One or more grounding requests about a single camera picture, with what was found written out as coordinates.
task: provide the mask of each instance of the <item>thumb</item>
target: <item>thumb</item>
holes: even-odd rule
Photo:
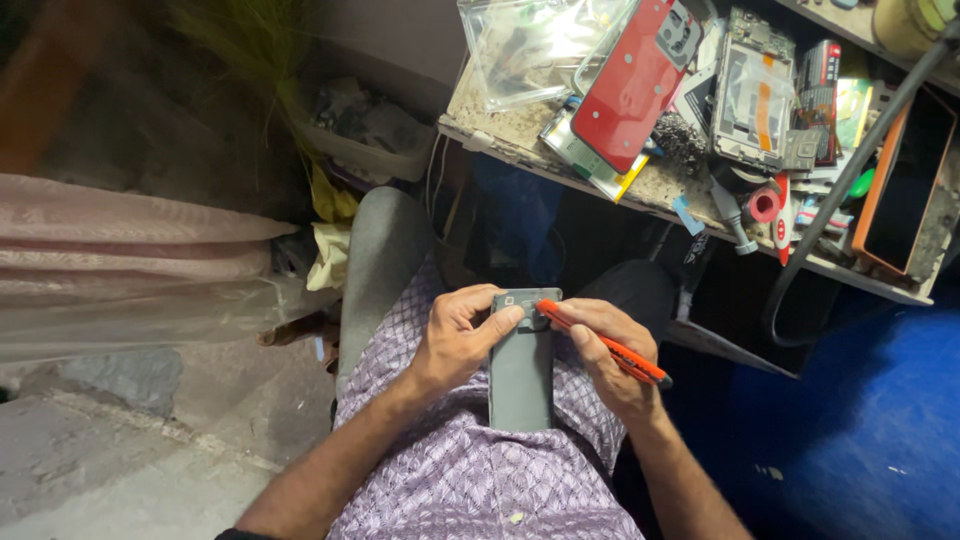
[[[584,325],[573,325],[570,327],[570,338],[573,344],[577,346],[580,358],[589,369],[600,369],[600,366],[610,361],[610,349],[600,341],[593,330]]]
[[[510,306],[491,315],[480,328],[477,329],[477,338],[487,349],[494,346],[503,339],[511,330],[516,327],[516,323],[523,318],[523,308],[520,306]]]

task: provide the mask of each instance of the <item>black power cord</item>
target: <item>black power cord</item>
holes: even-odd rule
[[[827,329],[816,334],[800,337],[781,337],[777,335],[777,313],[780,311],[780,303],[783,301],[783,295],[786,294],[790,283],[793,282],[797,273],[800,272],[804,261],[806,261],[806,257],[810,255],[813,247],[817,245],[817,241],[820,239],[820,235],[827,226],[833,212],[840,207],[847,193],[850,192],[850,188],[857,177],[859,177],[861,169],[863,169],[863,166],[870,159],[870,156],[873,155],[876,147],[880,145],[881,140],[887,135],[890,126],[893,125],[900,111],[909,104],[911,98],[913,98],[913,95],[917,92],[917,89],[920,88],[927,76],[929,76],[940,61],[947,54],[955,52],[958,49],[960,49],[960,17],[954,18],[949,22],[940,34],[940,37],[933,43],[933,47],[924,54],[924,57],[921,58],[920,61],[917,62],[917,65],[907,74],[906,79],[903,80],[897,93],[890,99],[886,109],[880,114],[873,128],[863,137],[859,148],[853,153],[853,156],[847,163],[847,167],[843,173],[840,174],[840,178],[837,179],[827,199],[824,200],[820,210],[817,212],[817,217],[813,219],[813,223],[807,228],[804,233],[804,238],[800,241],[800,244],[790,257],[787,265],[780,271],[780,275],[777,277],[777,281],[774,282],[774,286],[770,291],[770,296],[767,298],[767,304],[763,307],[760,321],[775,344],[781,347],[800,347],[818,341],[832,330]]]

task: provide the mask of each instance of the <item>purple patterned shirt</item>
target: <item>purple patterned shirt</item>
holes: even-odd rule
[[[442,292],[428,258],[361,355],[337,428],[410,363]],[[329,538],[642,538],[610,489],[624,427],[600,403],[569,340],[558,337],[555,350],[561,429],[489,428],[481,368],[399,437]]]

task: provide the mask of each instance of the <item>ziplock bag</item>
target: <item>ziplock bag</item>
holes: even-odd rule
[[[484,109],[501,112],[571,93],[570,80],[636,0],[460,0]]]

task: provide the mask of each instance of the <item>fingernail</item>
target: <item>fingernail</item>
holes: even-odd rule
[[[523,308],[520,306],[513,306],[507,312],[507,317],[510,319],[510,322],[516,324],[520,322],[520,319],[523,318]]]
[[[590,334],[587,333],[587,327],[582,325],[573,325],[570,327],[570,337],[577,345],[586,345],[590,341]]]

